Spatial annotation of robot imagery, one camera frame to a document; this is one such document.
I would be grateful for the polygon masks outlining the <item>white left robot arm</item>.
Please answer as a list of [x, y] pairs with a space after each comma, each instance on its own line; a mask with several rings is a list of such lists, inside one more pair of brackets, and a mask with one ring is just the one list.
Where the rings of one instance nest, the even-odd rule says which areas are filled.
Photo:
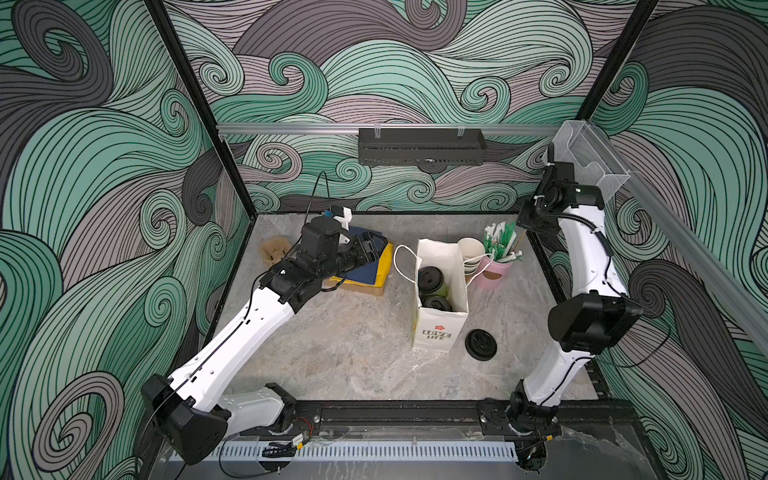
[[353, 234], [337, 217], [305, 223], [296, 245], [258, 275], [245, 306], [197, 354], [170, 375], [152, 375], [141, 387], [155, 427], [188, 465], [208, 457], [222, 441], [257, 427], [289, 430], [294, 398], [277, 384], [250, 394], [226, 395], [236, 374], [263, 343], [331, 277], [376, 263], [388, 245], [379, 232]]

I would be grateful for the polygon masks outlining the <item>white paper takeout bag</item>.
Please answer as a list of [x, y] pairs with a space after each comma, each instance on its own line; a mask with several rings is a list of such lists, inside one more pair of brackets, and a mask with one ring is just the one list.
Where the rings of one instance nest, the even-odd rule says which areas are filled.
[[448, 353], [457, 342], [469, 317], [468, 286], [479, 276], [465, 274], [467, 260], [457, 243], [395, 247], [392, 266], [413, 292], [414, 349]]

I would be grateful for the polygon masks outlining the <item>green paper coffee cup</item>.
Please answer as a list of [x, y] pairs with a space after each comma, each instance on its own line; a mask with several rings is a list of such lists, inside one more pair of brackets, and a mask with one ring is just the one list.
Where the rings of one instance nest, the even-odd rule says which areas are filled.
[[449, 285], [446, 282], [442, 282], [435, 294], [439, 297], [447, 298], [449, 295]]

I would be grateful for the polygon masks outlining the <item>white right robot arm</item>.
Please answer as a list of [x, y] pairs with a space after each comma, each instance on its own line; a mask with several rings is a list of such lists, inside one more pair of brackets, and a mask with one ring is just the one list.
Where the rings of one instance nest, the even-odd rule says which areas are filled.
[[579, 184], [571, 163], [546, 165], [541, 182], [518, 216], [527, 233], [564, 235], [572, 295], [548, 315], [552, 343], [515, 401], [522, 415], [551, 418], [562, 394], [585, 363], [615, 346], [643, 313], [614, 266], [599, 187]]

